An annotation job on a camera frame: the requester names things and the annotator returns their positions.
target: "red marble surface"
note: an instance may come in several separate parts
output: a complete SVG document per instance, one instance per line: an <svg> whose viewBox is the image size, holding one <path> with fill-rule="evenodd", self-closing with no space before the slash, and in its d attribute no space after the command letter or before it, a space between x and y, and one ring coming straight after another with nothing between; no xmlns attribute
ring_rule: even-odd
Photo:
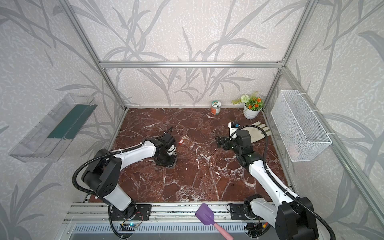
<svg viewBox="0 0 384 240"><path fill-rule="evenodd" d="M217 149L215 135L228 136L228 122L238 120L241 126L264 118L243 116L243 109L224 108L217 116L206 108L130 109L121 126L113 149L136 145L146 137L158 136L173 126L177 145L177 164L173 169L156 166L153 159L144 159L121 171L119 184L137 202L178 201L244 201L245 197L261 194L270 197L263 187L240 166L233 151ZM253 143L259 154L264 139ZM269 137L267 163L286 184L275 148Z"/></svg>

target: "wall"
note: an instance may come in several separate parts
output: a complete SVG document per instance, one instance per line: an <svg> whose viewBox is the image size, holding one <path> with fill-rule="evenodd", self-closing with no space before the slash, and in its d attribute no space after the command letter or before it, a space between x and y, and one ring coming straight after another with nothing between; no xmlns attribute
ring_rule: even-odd
<svg viewBox="0 0 384 240"><path fill-rule="evenodd" d="M70 0L104 61L278 61L306 0ZM127 106L231 106L276 69L109 69Z"/></svg>
<svg viewBox="0 0 384 240"><path fill-rule="evenodd" d="M384 1L318 4L288 62L288 68L382 196L383 22ZM282 89L290 89L285 79L275 95ZM295 189L311 199L337 238L384 239L383 228L330 147L312 161L293 163L279 135L276 138Z"/></svg>
<svg viewBox="0 0 384 240"><path fill-rule="evenodd" d="M76 168L105 147L123 114L55 1L0 1L0 238L54 239L72 202ZM67 94L98 105L56 163L8 155Z"/></svg>

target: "white pot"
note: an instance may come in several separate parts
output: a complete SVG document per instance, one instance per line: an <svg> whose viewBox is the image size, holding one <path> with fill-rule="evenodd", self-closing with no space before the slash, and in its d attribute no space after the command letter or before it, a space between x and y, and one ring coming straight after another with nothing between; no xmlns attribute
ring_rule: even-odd
<svg viewBox="0 0 384 240"><path fill-rule="evenodd" d="M259 112L260 112L260 110L253 111L253 110L248 109L244 104L244 117L245 118L254 119L259 114Z"/></svg>

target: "purple shovel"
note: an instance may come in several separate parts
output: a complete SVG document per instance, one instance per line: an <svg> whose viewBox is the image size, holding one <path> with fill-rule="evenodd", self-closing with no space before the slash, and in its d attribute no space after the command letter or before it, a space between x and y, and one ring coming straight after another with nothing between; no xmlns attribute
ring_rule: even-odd
<svg viewBox="0 0 384 240"><path fill-rule="evenodd" d="M229 233L215 223L214 212L212 212L212 210L210 210L205 203L200 205L195 215L204 225L213 224L213 226L221 233L221 235L223 235L223 237L225 237L226 240L233 240L233 237Z"/></svg>

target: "white wire mesh basket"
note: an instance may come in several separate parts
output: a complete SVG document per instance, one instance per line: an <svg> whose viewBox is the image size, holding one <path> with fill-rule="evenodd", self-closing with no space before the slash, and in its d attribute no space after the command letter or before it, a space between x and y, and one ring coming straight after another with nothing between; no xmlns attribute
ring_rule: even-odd
<svg viewBox="0 0 384 240"><path fill-rule="evenodd" d="M292 162L310 161L332 143L297 90L281 90L271 115Z"/></svg>

